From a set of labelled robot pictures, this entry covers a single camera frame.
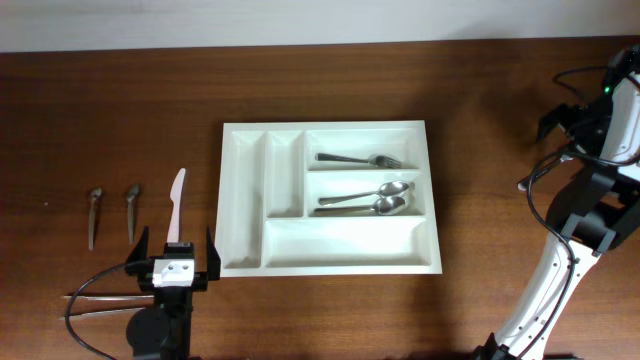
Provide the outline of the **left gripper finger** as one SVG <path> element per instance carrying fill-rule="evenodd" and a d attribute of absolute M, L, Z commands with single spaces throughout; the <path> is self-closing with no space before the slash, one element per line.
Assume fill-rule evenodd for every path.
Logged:
<path fill-rule="evenodd" d="M 148 261 L 149 227 L 145 226 L 139 241 L 127 257 L 128 264 L 141 264 Z"/>
<path fill-rule="evenodd" d="M 214 245 L 211 229 L 206 229 L 206 272 L 209 281 L 218 281 L 221 273 L 221 258 Z"/>

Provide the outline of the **metal spoon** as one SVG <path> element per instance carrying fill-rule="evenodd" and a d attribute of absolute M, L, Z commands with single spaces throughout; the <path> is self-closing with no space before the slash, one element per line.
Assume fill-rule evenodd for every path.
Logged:
<path fill-rule="evenodd" d="M 349 200 L 354 200 L 362 197 L 373 196 L 376 195 L 380 198 L 391 197 L 391 196 L 402 196 L 410 190 L 410 185 L 407 182 L 403 181 L 391 181 L 382 184 L 377 190 L 352 194 L 352 195 L 343 195 L 343 196 L 334 196 L 334 197 L 322 197 L 318 199 L 319 205 L 332 205 L 340 202 L 345 202 Z"/>
<path fill-rule="evenodd" d="M 379 216 L 392 216 L 402 212 L 407 202 L 400 196 L 379 198 L 371 205 L 317 208 L 313 211 L 316 216 L 343 215 L 356 212 L 368 212 Z"/>

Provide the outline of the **metal spoon bottom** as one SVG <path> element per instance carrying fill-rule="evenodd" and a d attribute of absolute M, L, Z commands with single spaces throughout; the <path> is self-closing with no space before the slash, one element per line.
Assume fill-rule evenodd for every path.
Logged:
<path fill-rule="evenodd" d="M 316 216 L 343 215 L 356 212 L 368 212 L 379 216 L 392 216 L 402 212 L 407 202 L 400 196 L 379 198 L 371 205 L 317 208 L 313 211 Z"/>

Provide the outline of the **metal fork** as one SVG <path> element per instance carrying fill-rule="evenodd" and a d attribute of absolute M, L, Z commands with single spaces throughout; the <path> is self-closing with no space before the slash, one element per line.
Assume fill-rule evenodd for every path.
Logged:
<path fill-rule="evenodd" d="M 521 192 L 525 192 L 529 186 L 529 184 L 534 184 L 535 182 L 537 182 L 541 177 L 545 176 L 547 173 L 549 173 L 551 170 L 553 170 L 556 166 L 567 162 L 567 161 L 571 161 L 572 158 L 570 156 L 567 155 L 562 155 L 560 157 L 555 158 L 553 161 L 549 162 L 548 164 L 540 167 L 538 170 L 536 170 L 535 172 L 533 172 L 531 175 L 523 178 L 518 184 L 517 184 L 517 188 L 519 191 Z"/>
<path fill-rule="evenodd" d="M 317 161 L 333 161 L 333 162 L 368 164 L 375 167 L 389 168 L 389 169 L 400 169 L 402 167 L 401 161 L 385 155 L 371 155 L 366 159 L 360 159 L 360 158 L 346 157 L 346 156 L 340 156 L 340 155 L 332 155 L 327 153 L 316 153 L 315 159 Z"/>

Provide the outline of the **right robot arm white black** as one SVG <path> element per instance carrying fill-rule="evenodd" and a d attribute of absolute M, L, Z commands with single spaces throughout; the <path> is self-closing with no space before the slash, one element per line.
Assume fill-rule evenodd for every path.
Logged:
<path fill-rule="evenodd" d="M 523 178 L 528 198 L 556 166 L 583 166 L 534 218 L 547 230 L 543 255 L 513 314 L 472 358 L 541 359 L 572 293 L 602 255 L 639 227 L 639 47 L 629 46 L 601 66 L 600 95 L 591 103 L 561 104 L 538 123 L 537 140 L 559 128 L 566 145 Z"/>

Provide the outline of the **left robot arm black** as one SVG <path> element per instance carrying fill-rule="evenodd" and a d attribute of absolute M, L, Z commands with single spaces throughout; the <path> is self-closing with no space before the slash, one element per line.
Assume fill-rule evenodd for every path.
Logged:
<path fill-rule="evenodd" d="M 135 276 L 140 290 L 153 297 L 153 305 L 129 320 L 126 338 L 136 359 L 188 359 L 190 357 L 192 298 L 220 279 L 221 258 L 210 231 L 206 232 L 206 269 L 198 271 L 192 243 L 167 243 L 160 256 L 149 256 L 149 229 L 129 254 L 125 272 Z"/>

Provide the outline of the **metal fork top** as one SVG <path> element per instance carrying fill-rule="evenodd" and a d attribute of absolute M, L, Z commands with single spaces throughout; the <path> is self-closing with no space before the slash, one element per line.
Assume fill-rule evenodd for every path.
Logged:
<path fill-rule="evenodd" d="M 571 161 L 572 158 L 570 156 L 567 155 L 562 155 L 560 157 L 555 158 L 553 161 L 549 162 L 548 164 L 540 167 L 538 170 L 536 170 L 535 172 L 533 172 L 531 175 L 523 178 L 518 184 L 517 184 L 517 188 L 519 191 L 521 192 L 525 192 L 529 186 L 529 184 L 534 184 L 535 182 L 537 182 L 541 177 L 545 176 L 547 173 L 549 173 L 551 170 L 553 170 L 556 166 L 567 162 L 567 161 Z"/>

